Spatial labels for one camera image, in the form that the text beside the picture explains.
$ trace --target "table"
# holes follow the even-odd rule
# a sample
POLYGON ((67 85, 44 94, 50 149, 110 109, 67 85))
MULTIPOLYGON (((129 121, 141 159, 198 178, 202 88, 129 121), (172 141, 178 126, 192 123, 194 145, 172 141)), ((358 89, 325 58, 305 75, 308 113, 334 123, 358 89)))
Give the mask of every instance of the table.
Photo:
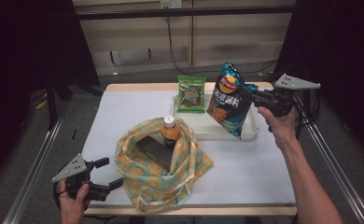
MULTIPOLYGON (((272 87, 270 83, 255 84, 261 89, 272 87)), ((107 184, 121 177, 114 162, 117 141, 135 124, 169 115, 177 85, 146 83, 107 87, 82 151, 86 161, 102 157, 111 160, 109 165, 91 172, 94 183, 107 184)), ((214 85, 206 83, 205 93, 211 93, 214 85)), ((264 118, 258 115, 257 122, 260 131, 251 141, 199 140, 199 147, 215 164, 194 183, 191 197, 181 206, 143 213, 133 207, 124 188, 119 188, 105 202, 91 202, 86 215, 295 215, 295 198, 282 154, 267 131, 264 118), (231 175, 236 169, 239 169, 237 174, 231 175)))

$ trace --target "plastic tray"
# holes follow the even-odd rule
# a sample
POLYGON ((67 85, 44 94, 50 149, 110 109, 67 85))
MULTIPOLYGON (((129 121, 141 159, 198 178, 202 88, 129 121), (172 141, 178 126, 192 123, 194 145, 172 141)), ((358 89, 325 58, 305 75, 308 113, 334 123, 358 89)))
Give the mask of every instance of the plastic tray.
MULTIPOLYGON (((211 101, 211 94, 206 94, 205 108, 211 101)), ((194 131, 194 137, 198 140, 238 140, 237 137, 226 131, 220 124, 218 124, 207 113, 178 113, 178 96, 173 97, 173 116, 175 118, 182 118, 188 126, 194 131)), ((255 112, 252 106, 249 108, 248 114, 243 126, 241 138, 243 141, 250 141, 259 132, 259 127, 256 119, 255 112)))

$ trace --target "perforated metal bracket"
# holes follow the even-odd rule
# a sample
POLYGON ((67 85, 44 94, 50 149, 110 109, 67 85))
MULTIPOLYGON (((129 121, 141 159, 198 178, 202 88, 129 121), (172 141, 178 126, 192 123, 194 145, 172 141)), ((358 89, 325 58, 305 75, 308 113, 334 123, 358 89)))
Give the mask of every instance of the perforated metal bracket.
POLYGON ((297 77, 290 77, 287 74, 283 74, 274 84, 275 87, 287 89, 287 90, 309 90, 319 89, 321 84, 309 82, 299 79, 297 77))
POLYGON ((86 162, 83 160, 82 155, 79 153, 73 160, 71 160, 65 167, 51 179, 55 183, 61 179, 65 179, 72 175, 77 175, 87 170, 86 162))

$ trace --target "bottle cap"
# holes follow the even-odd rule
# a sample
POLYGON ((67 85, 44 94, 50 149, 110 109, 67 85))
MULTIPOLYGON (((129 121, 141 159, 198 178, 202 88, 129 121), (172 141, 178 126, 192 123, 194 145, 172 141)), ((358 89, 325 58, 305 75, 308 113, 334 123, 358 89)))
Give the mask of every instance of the bottle cap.
POLYGON ((173 116, 166 116, 164 118, 164 125, 167 128, 173 128, 175 126, 175 120, 173 116))

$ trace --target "patterned fabric bag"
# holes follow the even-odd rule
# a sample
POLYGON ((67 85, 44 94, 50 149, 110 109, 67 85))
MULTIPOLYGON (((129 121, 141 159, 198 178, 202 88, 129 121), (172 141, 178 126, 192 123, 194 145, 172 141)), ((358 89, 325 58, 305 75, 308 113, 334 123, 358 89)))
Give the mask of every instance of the patterned fabric bag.
POLYGON ((135 147, 146 136, 162 142, 160 127, 163 118, 146 120, 124 134, 116 149, 117 169, 124 176, 124 188, 133 205, 144 212, 158 211, 184 203, 189 197, 193 182, 213 165, 198 146, 192 130, 182 120, 167 174, 157 163, 135 147))

